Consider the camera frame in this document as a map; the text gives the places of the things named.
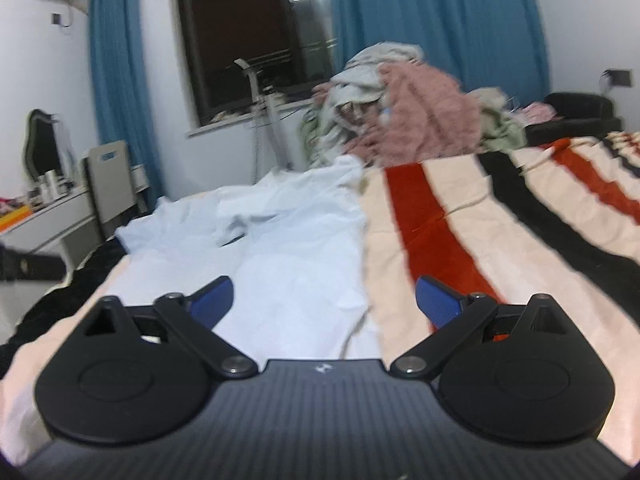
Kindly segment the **white desk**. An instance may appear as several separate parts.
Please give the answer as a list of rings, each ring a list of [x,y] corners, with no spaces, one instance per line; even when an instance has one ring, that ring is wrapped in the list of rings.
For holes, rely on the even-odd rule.
[[[57,200],[2,233],[1,241],[23,252],[59,256],[70,275],[101,244],[89,192],[80,188]],[[1,284],[1,342],[56,284],[60,281]]]

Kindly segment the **white shirt garment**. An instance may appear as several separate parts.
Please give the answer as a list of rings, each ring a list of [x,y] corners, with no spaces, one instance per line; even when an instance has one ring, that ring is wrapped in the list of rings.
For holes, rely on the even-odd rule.
[[[257,184],[161,200],[116,232],[125,270],[107,293],[126,306],[191,295],[225,275],[231,310],[216,335],[259,365],[272,359],[376,359],[378,329],[363,283],[363,166],[273,171]]]

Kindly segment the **striped fleece bed blanket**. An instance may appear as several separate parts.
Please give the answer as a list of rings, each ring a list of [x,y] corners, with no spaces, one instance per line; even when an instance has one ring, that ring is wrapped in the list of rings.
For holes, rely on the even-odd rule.
[[[553,296],[611,372],[612,410],[600,439],[639,458],[639,180],[603,143],[364,169],[363,283],[378,329],[376,359],[393,362],[434,325],[416,306],[431,275],[459,292],[509,304]]]

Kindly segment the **wall socket with plug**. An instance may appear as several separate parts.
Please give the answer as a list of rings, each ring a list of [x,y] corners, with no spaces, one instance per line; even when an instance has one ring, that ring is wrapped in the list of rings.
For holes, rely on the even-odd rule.
[[[605,70],[599,80],[600,93],[606,96],[614,88],[631,88],[632,70],[621,70],[620,68],[609,68]]]

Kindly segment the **black desk mirror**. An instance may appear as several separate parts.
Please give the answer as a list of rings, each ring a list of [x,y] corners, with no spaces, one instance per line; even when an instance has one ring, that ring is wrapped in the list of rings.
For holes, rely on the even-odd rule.
[[[74,178],[75,155],[70,136],[58,116],[39,108],[28,114],[23,165],[30,182],[36,182],[50,170],[59,177]]]

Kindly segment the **dark window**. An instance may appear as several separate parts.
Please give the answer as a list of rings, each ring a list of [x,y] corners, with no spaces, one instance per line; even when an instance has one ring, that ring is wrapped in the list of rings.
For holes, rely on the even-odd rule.
[[[260,91],[309,98],[334,73],[332,0],[177,0],[186,66],[202,125],[253,104]]]

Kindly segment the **green blanket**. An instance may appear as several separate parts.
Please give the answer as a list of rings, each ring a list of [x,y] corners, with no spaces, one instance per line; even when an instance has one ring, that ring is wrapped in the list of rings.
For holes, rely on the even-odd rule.
[[[509,97],[497,87],[485,87],[469,93],[480,106],[480,150],[512,152],[526,145],[523,127],[508,110]]]

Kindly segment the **blue curtain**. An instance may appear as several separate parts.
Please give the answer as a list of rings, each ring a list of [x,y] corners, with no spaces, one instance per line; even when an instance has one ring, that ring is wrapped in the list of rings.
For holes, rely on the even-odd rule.
[[[414,44],[465,90],[498,87],[518,102],[550,91],[536,0],[332,0],[337,65],[381,41]]]
[[[89,1],[89,53],[100,141],[124,141],[131,161],[142,165],[153,207],[164,195],[146,80],[140,0]]]

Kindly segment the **grey white clothes heap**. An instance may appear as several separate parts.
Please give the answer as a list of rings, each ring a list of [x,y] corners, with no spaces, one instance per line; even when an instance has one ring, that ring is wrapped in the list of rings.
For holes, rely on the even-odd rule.
[[[329,81],[315,86],[298,129],[307,165],[331,165],[378,126],[380,116],[390,108],[380,75],[382,65],[422,61],[423,50],[418,46],[378,42],[358,52]]]

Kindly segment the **blue curtain right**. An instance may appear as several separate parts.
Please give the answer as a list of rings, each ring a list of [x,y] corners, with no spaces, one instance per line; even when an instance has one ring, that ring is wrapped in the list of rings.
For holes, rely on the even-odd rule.
[[[381,41],[414,44],[465,90],[498,87],[518,102],[550,91],[536,0],[332,0],[337,65]]]

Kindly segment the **blue curtain left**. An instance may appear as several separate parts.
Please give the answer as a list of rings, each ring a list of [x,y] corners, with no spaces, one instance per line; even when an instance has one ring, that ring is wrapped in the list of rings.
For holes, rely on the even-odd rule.
[[[164,195],[146,80],[140,0],[89,1],[89,53],[100,141],[124,141],[131,161],[142,165],[153,207]]]

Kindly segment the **pink fluffy blanket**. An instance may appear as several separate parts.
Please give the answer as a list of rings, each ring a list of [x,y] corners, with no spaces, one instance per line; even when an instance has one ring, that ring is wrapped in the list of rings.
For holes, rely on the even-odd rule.
[[[387,63],[380,68],[388,111],[375,129],[342,155],[367,166],[393,167],[472,154],[480,147],[480,106],[454,78],[425,63]]]

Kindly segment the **small pink garment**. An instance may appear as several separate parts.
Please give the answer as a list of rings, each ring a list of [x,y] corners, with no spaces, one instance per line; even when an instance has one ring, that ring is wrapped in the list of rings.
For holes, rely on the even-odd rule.
[[[533,102],[518,112],[518,118],[525,127],[550,122],[555,116],[554,107],[544,102]]]

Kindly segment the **garment steamer stand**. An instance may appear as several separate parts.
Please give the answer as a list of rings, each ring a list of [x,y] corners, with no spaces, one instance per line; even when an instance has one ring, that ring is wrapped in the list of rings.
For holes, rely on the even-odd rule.
[[[281,170],[292,170],[293,163],[288,156],[288,149],[282,140],[282,120],[277,107],[276,94],[269,90],[263,94],[259,87],[258,75],[253,66],[244,58],[236,58],[234,64],[239,66],[243,75],[250,83],[250,97],[252,98],[252,125],[253,125],[253,183],[260,179],[260,130],[264,129],[268,144],[276,159],[276,167]]]

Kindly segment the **grey chair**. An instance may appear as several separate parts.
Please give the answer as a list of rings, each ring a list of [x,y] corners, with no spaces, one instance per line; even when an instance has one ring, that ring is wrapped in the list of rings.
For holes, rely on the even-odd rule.
[[[92,148],[82,159],[86,185],[96,224],[107,240],[117,228],[149,211],[149,191],[142,165],[132,166],[128,145],[116,141]]]

